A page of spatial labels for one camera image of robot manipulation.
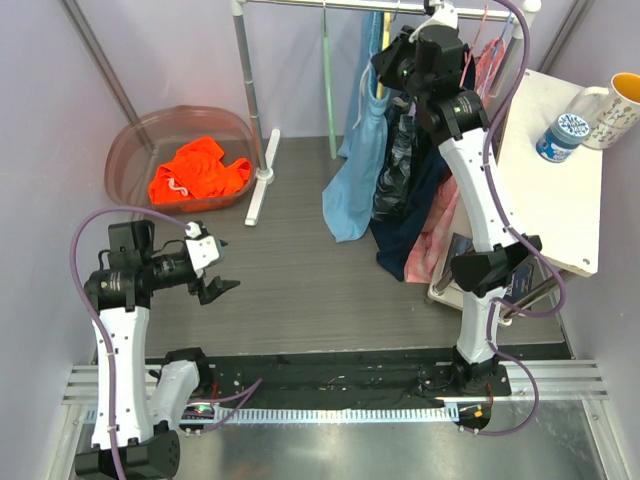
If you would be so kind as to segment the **light blue shorts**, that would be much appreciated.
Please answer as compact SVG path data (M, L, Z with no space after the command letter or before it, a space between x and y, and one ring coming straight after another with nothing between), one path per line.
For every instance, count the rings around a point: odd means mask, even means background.
M391 90L381 87L371 64L382 50L384 14L369 12L361 23L361 49L338 155L344 163L322 192L323 218L338 243L366 232L388 138L385 117Z

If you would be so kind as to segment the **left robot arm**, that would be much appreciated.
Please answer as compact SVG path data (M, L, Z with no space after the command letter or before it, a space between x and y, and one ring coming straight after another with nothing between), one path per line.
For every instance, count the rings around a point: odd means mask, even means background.
M185 286L202 305L237 287L205 279L223 258L224 242L191 222L178 251L154 248L149 220L109 227L107 259L84 285L97 313L98 405L90 449L75 458L82 479L169 479L179 468L178 427L190 398L205 397L213 374L201 348L168 353L147 391L145 341L151 299L158 290Z

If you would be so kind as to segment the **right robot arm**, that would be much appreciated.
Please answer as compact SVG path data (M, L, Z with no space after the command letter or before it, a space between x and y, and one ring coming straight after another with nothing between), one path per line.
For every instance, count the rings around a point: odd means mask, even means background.
M451 385L465 395L498 378L497 304L514 272L542 243L537 235L518 240L498 207L506 201L499 183L486 178L496 162L482 100L462 86L466 50L458 31L444 25L405 26L372 64L381 83L407 94L420 126L437 147L456 180L467 211L473 249L454 257L450 270L463 292L462 324L452 355Z

